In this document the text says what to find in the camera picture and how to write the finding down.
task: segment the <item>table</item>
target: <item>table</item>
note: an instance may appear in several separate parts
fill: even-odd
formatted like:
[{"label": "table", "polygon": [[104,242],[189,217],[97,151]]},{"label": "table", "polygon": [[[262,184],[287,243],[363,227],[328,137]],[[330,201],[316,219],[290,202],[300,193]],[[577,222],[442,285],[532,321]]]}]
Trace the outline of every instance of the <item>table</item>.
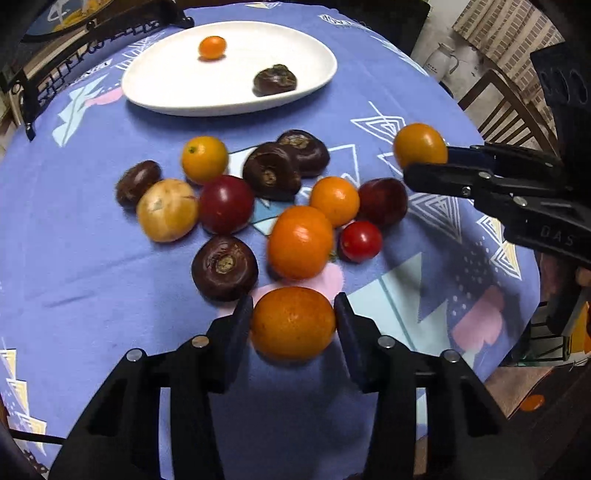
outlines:
[{"label": "table", "polygon": [[[327,174],[359,185],[401,172],[391,151],[405,124],[425,122],[450,145],[482,143],[453,99],[421,67],[378,34],[336,10],[253,3],[190,10],[197,25],[274,22],[304,31],[335,53],[330,84],[297,102],[234,117],[176,118],[130,104],[124,70],[170,27],[95,59],[53,100],[28,142],[23,129],[0,164],[0,393],[13,428],[66,436],[98,386],[133,347],[170,351],[203,333],[223,309],[196,291],[190,263],[207,235],[198,227],[156,245],[113,187],[131,165],[157,160],[183,178],[182,145],[221,138],[230,172],[253,145],[291,128],[329,147]],[[305,203],[312,182],[297,203]],[[284,205],[257,203],[238,234],[263,259],[265,237]],[[261,268],[257,299],[277,285]],[[344,290],[355,312],[409,347],[438,355],[455,348],[486,378],[517,341],[539,300],[531,251],[503,240],[498,221],[468,200],[410,192],[407,217],[383,252],[361,265],[329,264],[308,281],[327,297]],[[338,341],[299,369],[280,369],[249,346],[230,391],[212,396],[228,479],[341,480],[363,468],[375,395],[349,381]],[[162,412],[167,411],[163,392]],[[417,434],[426,431],[424,395]],[[161,469],[171,477],[168,422],[161,416]],[[24,445],[50,465],[57,448]]]}]

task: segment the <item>red tomato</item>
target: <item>red tomato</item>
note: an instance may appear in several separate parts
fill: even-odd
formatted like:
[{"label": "red tomato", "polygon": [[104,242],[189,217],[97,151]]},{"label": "red tomato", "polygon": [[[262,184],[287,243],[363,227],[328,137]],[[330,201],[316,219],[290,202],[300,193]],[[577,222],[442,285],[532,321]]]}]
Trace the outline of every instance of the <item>red tomato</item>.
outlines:
[{"label": "red tomato", "polygon": [[199,202],[203,227],[218,235],[246,227],[255,209],[255,196],[248,183],[231,175],[221,175],[207,183]]},{"label": "red tomato", "polygon": [[340,234],[339,246],[349,260],[361,263],[375,257],[382,249],[382,234],[373,223],[353,222]]}]

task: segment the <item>small orange tomato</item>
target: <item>small orange tomato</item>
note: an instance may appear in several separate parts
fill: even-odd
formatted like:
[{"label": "small orange tomato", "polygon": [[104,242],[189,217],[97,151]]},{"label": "small orange tomato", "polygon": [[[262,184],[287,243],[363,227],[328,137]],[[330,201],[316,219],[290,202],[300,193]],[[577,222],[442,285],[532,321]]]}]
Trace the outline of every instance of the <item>small orange tomato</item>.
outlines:
[{"label": "small orange tomato", "polygon": [[199,54],[206,60],[217,60],[226,51],[226,40],[214,35],[205,37],[199,44]]},{"label": "small orange tomato", "polygon": [[359,193],[353,184],[340,177],[325,177],[316,182],[309,205],[326,215],[333,228],[349,223],[359,211]]},{"label": "small orange tomato", "polygon": [[425,124],[410,124],[394,138],[394,155],[405,169],[412,163],[447,163],[447,145],[437,130]]}]

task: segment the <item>white plate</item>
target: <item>white plate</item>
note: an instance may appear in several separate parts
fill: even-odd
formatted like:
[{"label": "white plate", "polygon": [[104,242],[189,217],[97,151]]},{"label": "white plate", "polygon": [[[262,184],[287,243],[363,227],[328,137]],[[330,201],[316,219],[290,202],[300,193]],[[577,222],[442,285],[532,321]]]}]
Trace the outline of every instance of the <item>white plate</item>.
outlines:
[{"label": "white plate", "polygon": [[[225,57],[199,60],[205,37],[226,39]],[[291,92],[257,97],[253,79],[277,63],[297,78]],[[221,116],[256,112],[293,102],[335,75],[335,55],[315,38],[264,22],[201,25],[155,43],[125,71],[121,86],[133,103],[169,115]]]}]

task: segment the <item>orange tomato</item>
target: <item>orange tomato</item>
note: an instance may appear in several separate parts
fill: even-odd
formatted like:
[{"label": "orange tomato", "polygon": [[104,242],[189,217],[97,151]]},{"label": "orange tomato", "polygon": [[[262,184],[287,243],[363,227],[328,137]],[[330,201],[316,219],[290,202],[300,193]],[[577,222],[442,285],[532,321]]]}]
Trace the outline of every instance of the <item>orange tomato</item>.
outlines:
[{"label": "orange tomato", "polygon": [[447,163],[447,145],[437,130],[425,124],[404,127],[393,144],[398,165],[405,169],[411,163]]},{"label": "orange tomato", "polygon": [[138,222],[154,242],[174,242],[189,233],[199,217],[199,202],[191,185],[166,179],[152,185],[135,210]]},{"label": "orange tomato", "polygon": [[324,295],[310,288],[284,287],[257,302],[251,340],[270,359],[306,361],[330,344],[335,326],[335,312]]},{"label": "orange tomato", "polygon": [[267,242],[267,260],[280,276],[304,280],[322,272],[333,244],[332,225],[321,211],[293,206],[277,218]]},{"label": "orange tomato", "polygon": [[309,205],[326,215],[334,228],[349,223],[359,210],[359,193],[340,177],[326,177],[314,185]]},{"label": "orange tomato", "polygon": [[206,60],[217,60],[226,51],[226,46],[222,37],[205,37],[199,44],[199,54]]},{"label": "orange tomato", "polygon": [[228,149],[215,137],[195,137],[183,147],[181,166],[189,180],[204,185],[222,175],[229,162]]}]

